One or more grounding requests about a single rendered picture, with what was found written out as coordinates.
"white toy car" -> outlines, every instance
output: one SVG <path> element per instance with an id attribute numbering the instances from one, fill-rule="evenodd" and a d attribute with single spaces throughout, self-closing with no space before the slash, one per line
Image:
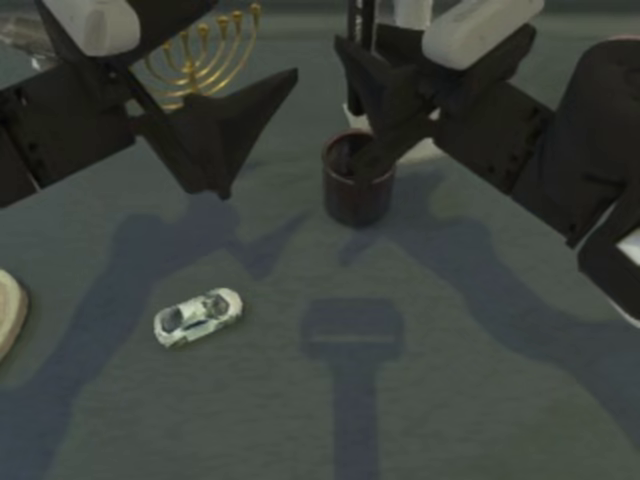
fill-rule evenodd
<path id="1" fill-rule="evenodd" d="M 241 315 L 240 295 L 217 288 L 160 311 L 153 330 L 161 345 L 178 347 L 235 323 Z"/>

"white object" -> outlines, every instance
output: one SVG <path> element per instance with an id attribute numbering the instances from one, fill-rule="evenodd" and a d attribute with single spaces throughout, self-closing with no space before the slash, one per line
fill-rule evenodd
<path id="1" fill-rule="evenodd" d="M 27 317 L 28 297 L 15 278 L 0 270 L 0 361 L 13 347 Z"/>
<path id="2" fill-rule="evenodd" d="M 242 308 L 240 295 L 217 288 L 160 311 L 153 320 L 153 331 L 164 347 L 178 347 L 235 323 Z"/>
<path id="3" fill-rule="evenodd" d="M 127 0 L 43 1 L 87 56 L 117 55 L 140 44 L 140 19 Z"/>
<path id="4" fill-rule="evenodd" d="M 436 19 L 422 38 L 425 57 L 466 70 L 544 8 L 544 0 L 463 0 Z"/>
<path id="5" fill-rule="evenodd" d="M 393 18 L 396 26 L 411 30 L 424 30 L 431 24 L 433 0 L 393 0 Z"/>
<path id="6" fill-rule="evenodd" d="M 371 132 L 369 119 L 366 115 L 353 115 L 346 104 L 342 105 L 342 109 L 344 110 L 344 114 L 349 122 L 349 127 Z M 398 164 L 409 165 L 413 163 L 421 163 L 435 158 L 442 158 L 444 156 L 446 156 L 446 154 L 436 147 L 430 138 L 425 138 L 405 153 L 402 158 L 398 160 Z"/>
<path id="7" fill-rule="evenodd" d="M 629 260 L 636 265 L 640 266 L 640 228 L 634 230 L 629 235 L 624 237 L 617 245 L 618 249 L 624 253 Z M 636 328 L 640 328 L 640 319 L 634 318 L 626 313 L 622 308 L 609 299 L 611 304 L 615 307 L 622 317 Z"/>

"menorah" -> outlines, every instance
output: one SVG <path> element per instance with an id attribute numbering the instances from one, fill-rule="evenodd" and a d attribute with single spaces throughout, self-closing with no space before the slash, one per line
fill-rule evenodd
<path id="1" fill-rule="evenodd" d="M 229 15 L 212 16 L 181 32 L 174 39 L 178 42 L 165 43 L 160 49 L 164 68 L 158 65 L 159 52 L 144 59 L 144 76 L 153 82 L 145 80 L 145 86 L 165 110 L 180 108 L 181 99 L 189 94 L 215 95 L 245 67 L 258 37 L 262 7 L 252 3 L 248 10 L 251 28 L 246 42 L 243 27 L 247 15 L 234 10 Z M 217 42 L 214 30 L 218 32 Z"/>

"beige round object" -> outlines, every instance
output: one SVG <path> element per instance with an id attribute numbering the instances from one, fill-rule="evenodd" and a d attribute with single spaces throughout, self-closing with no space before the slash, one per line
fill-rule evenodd
<path id="1" fill-rule="evenodd" d="M 0 270 L 0 361 L 11 350 L 27 316 L 28 297 L 15 278 Z"/>

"gray tabletop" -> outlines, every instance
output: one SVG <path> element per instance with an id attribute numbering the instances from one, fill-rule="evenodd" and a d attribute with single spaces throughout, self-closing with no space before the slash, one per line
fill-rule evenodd
<path id="1" fill-rule="evenodd" d="M 236 86 L 291 66 L 300 84 L 229 202 L 184 194 L 139 144 L 0 213 L 0 265 L 33 303 L 0 367 L 0 477 L 637 479 L 640 332 L 446 158 L 401 167 L 375 228 L 329 220 L 341 22 L 272 22 Z M 627 25 L 547 19 L 517 83 L 555 105 L 580 52 Z M 29 74 L 0 54 L 3 84 Z M 244 320 L 160 347 L 153 315 L 216 286 Z"/>

